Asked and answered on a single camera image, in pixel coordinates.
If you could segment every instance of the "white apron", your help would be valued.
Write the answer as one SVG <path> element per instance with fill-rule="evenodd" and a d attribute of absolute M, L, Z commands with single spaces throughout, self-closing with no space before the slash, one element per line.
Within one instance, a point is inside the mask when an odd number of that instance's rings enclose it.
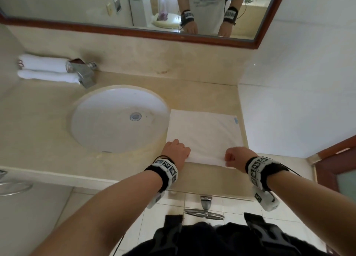
<path fill-rule="evenodd" d="M 217 35 L 224 19 L 225 0 L 189 0 L 198 34 Z"/>

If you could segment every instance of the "folded white towel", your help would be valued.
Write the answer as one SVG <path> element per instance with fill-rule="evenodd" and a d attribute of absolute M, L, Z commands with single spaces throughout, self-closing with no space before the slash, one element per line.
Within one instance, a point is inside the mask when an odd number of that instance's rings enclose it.
<path fill-rule="evenodd" d="M 171 110 L 167 141 L 178 139 L 192 150 L 187 162 L 225 167 L 225 151 L 243 146 L 234 115 Z"/>
<path fill-rule="evenodd" d="M 79 83 L 79 76 L 77 73 L 57 73 L 22 69 L 18 70 L 17 74 L 24 79 L 40 79 L 55 82 Z"/>
<path fill-rule="evenodd" d="M 31 54 L 22 54 L 19 56 L 19 65 L 23 69 L 41 70 L 65 73 L 67 72 L 66 63 L 69 59 L 40 57 Z"/>

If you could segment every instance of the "mirror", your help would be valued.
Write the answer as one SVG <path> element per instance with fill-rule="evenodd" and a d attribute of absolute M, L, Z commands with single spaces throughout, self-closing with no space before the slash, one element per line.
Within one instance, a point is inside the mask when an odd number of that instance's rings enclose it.
<path fill-rule="evenodd" d="M 253 41 L 273 1 L 0 0 L 0 9 L 5 24 L 6 19 L 33 19 Z"/>

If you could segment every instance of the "rolled towel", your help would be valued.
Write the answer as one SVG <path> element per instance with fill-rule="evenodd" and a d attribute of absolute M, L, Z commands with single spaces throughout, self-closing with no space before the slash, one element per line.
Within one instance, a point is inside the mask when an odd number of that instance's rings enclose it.
<path fill-rule="evenodd" d="M 23 69 L 41 70 L 50 72 L 67 72 L 66 63 L 69 59 L 40 57 L 31 54 L 22 54 L 19 56 L 19 65 Z"/>
<path fill-rule="evenodd" d="M 17 71 L 18 76 L 24 79 L 40 79 L 55 82 L 67 82 L 79 84 L 79 76 L 77 73 L 58 73 L 58 72 L 43 72 L 29 69 Z"/>

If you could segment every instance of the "toilet tank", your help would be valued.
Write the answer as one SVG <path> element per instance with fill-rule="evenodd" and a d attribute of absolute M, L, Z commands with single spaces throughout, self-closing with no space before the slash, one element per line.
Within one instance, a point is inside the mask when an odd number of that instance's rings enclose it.
<path fill-rule="evenodd" d="M 134 26 L 147 27 L 152 21 L 150 0 L 130 0 L 131 15 Z"/>

